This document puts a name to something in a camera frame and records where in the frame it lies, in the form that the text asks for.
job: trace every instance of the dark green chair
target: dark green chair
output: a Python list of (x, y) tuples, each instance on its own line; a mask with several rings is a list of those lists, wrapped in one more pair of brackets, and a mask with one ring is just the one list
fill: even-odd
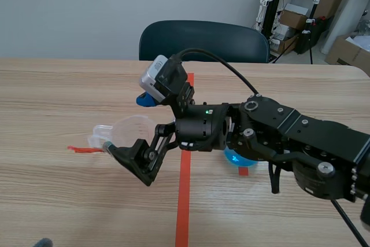
[[(166, 20), (150, 24), (140, 39), (139, 59), (167, 58), (183, 49), (210, 51), (228, 62), (268, 63), (269, 43), (258, 31), (226, 23)], [(213, 61), (203, 54), (189, 54), (186, 61)]]

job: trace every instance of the metal screw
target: metal screw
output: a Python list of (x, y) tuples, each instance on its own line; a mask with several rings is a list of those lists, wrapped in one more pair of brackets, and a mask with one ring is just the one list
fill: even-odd
[(333, 176), (335, 174), (334, 166), (331, 165), (329, 162), (321, 162), (317, 166), (317, 171), (321, 176), (324, 176), (326, 178), (329, 178), (330, 176)]
[(155, 152), (150, 152), (149, 153), (149, 159), (150, 160), (153, 160), (155, 157), (156, 157), (156, 153)]
[(255, 101), (249, 101), (244, 105), (245, 110), (247, 111), (253, 111), (256, 110), (258, 107), (258, 102)]
[(247, 128), (243, 131), (243, 136), (246, 137), (247, 139), (250, 139), (254, 137), (254, 130), (251, 128)]

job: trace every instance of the clear plastic cup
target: clear plastic cup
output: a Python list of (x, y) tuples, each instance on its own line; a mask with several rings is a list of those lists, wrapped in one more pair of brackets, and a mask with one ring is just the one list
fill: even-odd
[(147, 116), (135, 115), (112, 126), (95, 126), (88, 144), (92, 148), (101, 148), (104, 142), (111, 141), (117, 147), (132, 147), (137, 139), (145, 139), (150, 145), (155, 128), (156, 123)]

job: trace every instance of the white wall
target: white wall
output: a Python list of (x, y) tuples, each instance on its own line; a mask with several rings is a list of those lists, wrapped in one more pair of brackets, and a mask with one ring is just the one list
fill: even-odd
[(252, 26), (259, 0), (0, 0), (0, 57), (137, 59), (159, 20)]

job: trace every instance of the metal stand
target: metal stand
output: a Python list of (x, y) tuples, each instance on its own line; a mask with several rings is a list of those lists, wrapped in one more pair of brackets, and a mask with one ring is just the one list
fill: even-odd
[(272, 27), (275, 21), (276, 11), (278, 10), (280, 0), (273, 0), (266, 9), (266, 15), (261, 33), (269, 40), (272, 35)]
[(313, 18), (313, 16), (315, 15), (315, 11), (316, 11), (316, 8), (318, 6), (318, 4), (320, 3), (320, 0), (313, 0), (313, 7), (312, 7), (312, 10), (311, 10), (311, 14), (309, 16), (309, 18), (306, 20), (306, 26), (305, 26), (305, 29), (302, 31), (302, 35), (300, 36), (303, 36), (303, 37), (306, 37), (308, 35), (308, 44), (309, 44), (309, 48), (310, 48), (310, 62), (311, 62), (311, 65), (313, 64), (313, 60), (312, 60), (312, 50), (311, 50), (311, 26), (312, 24), (314, 24), (315, 22), (315, 19)]

